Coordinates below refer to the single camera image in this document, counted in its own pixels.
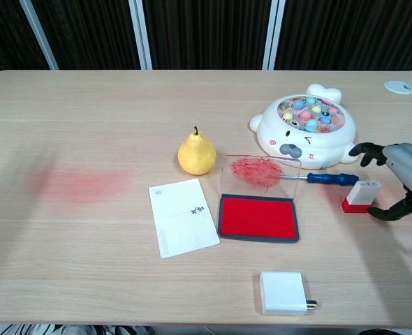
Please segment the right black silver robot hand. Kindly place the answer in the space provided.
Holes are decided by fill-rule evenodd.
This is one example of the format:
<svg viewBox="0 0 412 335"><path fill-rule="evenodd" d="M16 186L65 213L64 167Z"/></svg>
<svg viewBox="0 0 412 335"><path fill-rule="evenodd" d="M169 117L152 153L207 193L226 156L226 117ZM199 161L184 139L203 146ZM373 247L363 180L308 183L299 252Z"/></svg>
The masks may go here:
<svg viewBox="0 0 412 335"><path fill-rule="evenodd" d="M381 221L397 221L412 214L412 143L389 144L381 146L372 142L355 145L349 156L362 154L360 165L365 167L376 160L378 166L386 165L401 181L406 195L389 209L368 208L368 213Z"/></svg>

